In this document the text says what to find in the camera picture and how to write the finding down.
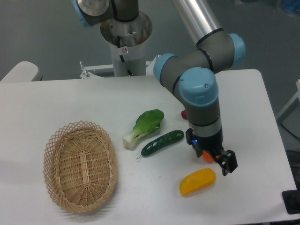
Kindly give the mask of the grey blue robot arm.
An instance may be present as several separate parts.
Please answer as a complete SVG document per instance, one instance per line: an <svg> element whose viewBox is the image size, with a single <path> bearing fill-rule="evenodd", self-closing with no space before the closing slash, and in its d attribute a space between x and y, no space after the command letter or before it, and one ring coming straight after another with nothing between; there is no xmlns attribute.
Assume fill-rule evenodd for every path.
<svg viewBox="0 0 300 225"><path fill-rule="evenodd" d="M222 168L223 175L238 166L235 153L224 150L216 73L243 61L244 41L224 32L205 0L175 0L196 51L184 57L166 53L158 57L153 73L185 107L189 129L187 143L197 156L204 152ZM136 0L74 0L73 6L84 26L100 24L111 49L114 75L146 74L143 44L152 32L149 17Z"/></svg>

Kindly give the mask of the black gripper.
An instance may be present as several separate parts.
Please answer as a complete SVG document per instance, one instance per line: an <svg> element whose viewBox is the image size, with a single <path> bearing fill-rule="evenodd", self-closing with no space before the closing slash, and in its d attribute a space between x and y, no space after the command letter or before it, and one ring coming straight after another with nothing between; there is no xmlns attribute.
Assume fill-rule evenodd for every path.
<svg viewBox="0 0 300 225"><path fill-rule="evenodd" d="M232 173L238 167L235 152L224 150L222 146L222 128L216 134L208 137L197 136L193 134L193 129L189 128L186 131L186 141L195 150L198 158L203 155L204 151L209 153L221 167L223 176Z"/></svg>

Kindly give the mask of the red fruit behind arm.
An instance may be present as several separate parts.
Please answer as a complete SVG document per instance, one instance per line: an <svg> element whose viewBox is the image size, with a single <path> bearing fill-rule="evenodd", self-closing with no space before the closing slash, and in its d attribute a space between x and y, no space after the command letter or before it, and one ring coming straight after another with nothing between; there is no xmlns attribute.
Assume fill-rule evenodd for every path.
<svg viewBox="0 0 300 225"><path fill-rule="evenodd" d="M181 112L181 116L182 116L182 118L183 119L187 119L187 114L186 114L186 111L185 110L183 110L182 112Z"/></svg>

